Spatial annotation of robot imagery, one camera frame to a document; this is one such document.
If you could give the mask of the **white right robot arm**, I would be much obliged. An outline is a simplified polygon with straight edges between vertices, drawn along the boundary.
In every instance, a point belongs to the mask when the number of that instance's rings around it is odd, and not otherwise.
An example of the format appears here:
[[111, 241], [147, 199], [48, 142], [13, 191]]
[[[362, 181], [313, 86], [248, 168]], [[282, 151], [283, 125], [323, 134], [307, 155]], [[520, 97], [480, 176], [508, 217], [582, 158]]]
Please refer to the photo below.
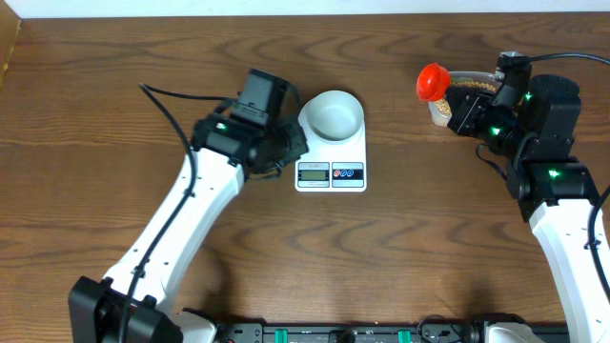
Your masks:
[[504, 156], [506, 187], [547, 259], [573, 342], [609, 339], [608, 197], [571, 156], [580, 89], [551, 74], [505, 78], [496, 91], [450, 86], [448, 127]]

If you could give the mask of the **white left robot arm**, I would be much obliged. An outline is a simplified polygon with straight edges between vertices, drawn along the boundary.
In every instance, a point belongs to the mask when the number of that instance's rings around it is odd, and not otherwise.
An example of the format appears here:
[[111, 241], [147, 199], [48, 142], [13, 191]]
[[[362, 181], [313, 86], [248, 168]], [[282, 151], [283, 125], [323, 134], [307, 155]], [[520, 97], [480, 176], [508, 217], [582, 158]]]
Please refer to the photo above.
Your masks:
[[295, 116], [198, 121], [170, 192], [123, 257], [99, 281], [80, 277], [69, 294], [75, 342], [212, 342], [216, 325], [174, 313], [182, 280], [214, 222], [253, 174], [280, 172], [307, 152]]

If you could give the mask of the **red measuring scoop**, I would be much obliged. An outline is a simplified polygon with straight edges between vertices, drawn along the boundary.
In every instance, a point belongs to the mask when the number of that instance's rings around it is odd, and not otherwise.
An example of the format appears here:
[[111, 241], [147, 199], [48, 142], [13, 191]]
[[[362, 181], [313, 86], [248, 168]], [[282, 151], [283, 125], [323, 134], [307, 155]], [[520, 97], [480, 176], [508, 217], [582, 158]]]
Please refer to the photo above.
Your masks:
[[450, 72], [438, 63], [425, 66], [417, 78], [417, 98], [436, 102], [442, 99], [451, 84]]

